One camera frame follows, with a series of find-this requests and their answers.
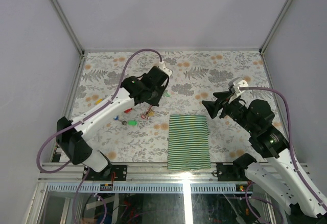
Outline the red handled silver keyring carabiner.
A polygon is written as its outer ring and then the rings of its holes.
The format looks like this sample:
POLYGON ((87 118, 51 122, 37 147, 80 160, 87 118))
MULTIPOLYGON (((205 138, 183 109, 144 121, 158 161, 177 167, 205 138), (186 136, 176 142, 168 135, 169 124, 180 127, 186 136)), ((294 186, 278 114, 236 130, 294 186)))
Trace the red handled silver keyring carabiner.
POLYGON ((152 111, 152 107, 153 107, 153 106, 150 106, 150 107, 147 109, 147 111, 146 111, 145 113, 141 114, 141 118, 142 118, 142 119, 144 119, 144 120, 149 119, 149 114, 150 114, 151 111, 152 111))

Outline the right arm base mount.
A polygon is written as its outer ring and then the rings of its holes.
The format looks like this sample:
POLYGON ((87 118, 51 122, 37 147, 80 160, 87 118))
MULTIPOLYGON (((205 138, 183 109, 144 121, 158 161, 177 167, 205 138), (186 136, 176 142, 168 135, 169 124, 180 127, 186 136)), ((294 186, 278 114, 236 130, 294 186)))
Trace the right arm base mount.
POLYGON ((235 159, 232 164, 216 163, 217 179, 219 182, 248 181, 245 170, 257 160, 248 153, 235 159))

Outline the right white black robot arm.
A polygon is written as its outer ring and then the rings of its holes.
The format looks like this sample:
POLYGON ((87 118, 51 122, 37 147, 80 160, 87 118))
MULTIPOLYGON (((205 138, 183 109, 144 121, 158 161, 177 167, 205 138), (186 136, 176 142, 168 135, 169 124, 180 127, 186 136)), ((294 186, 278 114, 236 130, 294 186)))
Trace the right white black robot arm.
POLYGON ((291 143, 273 126, 275 115, 269 103, 255 99, 245 106, 241 98, 233 100, 232 95, 231 91, 217 92, 215 101, 202 104, 212 119, 229 116, 245 129, 253 149, 278 172, 282 181, 247 153, 234 160, 234 177, 260 186, 283 207, 291 223, 326 223, 326 196, 297 162, 291 143))

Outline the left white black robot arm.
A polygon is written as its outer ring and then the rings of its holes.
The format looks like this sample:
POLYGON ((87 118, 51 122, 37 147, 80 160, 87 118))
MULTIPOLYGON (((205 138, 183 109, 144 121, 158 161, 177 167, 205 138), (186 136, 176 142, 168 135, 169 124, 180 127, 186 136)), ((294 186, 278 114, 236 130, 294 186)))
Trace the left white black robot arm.
POLYGON ((138 104, 158 106, 167 88, 172 71, 163 62, 140 77, 130 76, 118 85, 118 91, 101 104, 72 120, 63 117, 57 122, 57 144, 74 165, 83 164, 100 180, 112 174, 112 164, 101 152, 92 149, 88 141, 117 115, 138 104))

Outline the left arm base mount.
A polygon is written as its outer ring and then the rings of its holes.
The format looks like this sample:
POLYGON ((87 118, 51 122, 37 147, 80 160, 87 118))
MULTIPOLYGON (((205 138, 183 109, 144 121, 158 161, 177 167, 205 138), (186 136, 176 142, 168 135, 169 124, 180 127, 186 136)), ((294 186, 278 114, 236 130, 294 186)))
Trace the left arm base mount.
POLYGON ((112 164, 109 162, 108 166, 105 167, 100 173, 95 172, 93 169, 90 170, 87 181, 107 181, 107 182, 122 182, 127 179, 127 165, 112 164))

